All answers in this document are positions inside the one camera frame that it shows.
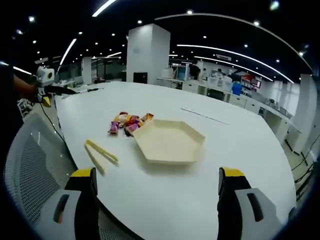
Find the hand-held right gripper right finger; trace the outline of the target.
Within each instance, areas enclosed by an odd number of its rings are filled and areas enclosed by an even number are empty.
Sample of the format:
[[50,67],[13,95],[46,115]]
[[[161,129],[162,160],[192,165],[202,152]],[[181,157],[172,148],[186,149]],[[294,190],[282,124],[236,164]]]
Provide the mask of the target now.
[[273,202],[235,168],[219,169],[217,211],[218,240],[272,240],[282,228]]

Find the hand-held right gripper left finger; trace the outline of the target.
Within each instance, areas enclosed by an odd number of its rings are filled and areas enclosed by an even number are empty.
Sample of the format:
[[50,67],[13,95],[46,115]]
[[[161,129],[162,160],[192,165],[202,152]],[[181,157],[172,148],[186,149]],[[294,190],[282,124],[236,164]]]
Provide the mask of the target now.
[[42,206],[36,233],[42,240],[98,240],[97,194],[96,168],[76,170]]

